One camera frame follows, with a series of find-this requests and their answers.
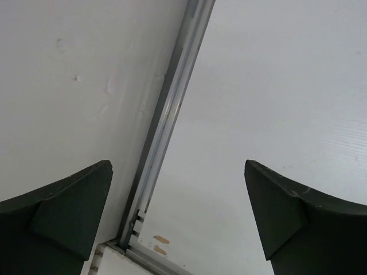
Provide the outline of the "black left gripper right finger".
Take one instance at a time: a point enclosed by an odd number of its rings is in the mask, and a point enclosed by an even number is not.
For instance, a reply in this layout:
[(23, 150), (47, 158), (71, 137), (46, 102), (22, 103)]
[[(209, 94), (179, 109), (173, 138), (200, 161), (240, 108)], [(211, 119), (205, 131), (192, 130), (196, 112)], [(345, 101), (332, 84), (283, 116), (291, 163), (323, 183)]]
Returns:
[(245, 183), (275, 274), (366, 274), (366, 206), (286, 178), (254, 160)]

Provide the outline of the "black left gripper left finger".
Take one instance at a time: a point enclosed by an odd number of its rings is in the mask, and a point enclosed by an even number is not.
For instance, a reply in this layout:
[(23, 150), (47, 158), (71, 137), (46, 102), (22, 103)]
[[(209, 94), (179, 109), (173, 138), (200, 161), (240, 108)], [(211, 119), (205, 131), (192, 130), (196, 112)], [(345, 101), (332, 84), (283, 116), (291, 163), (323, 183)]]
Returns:
[(112, 181), (99, 161), (1, 202), (1, 274), (80, 274), (89, 260)]

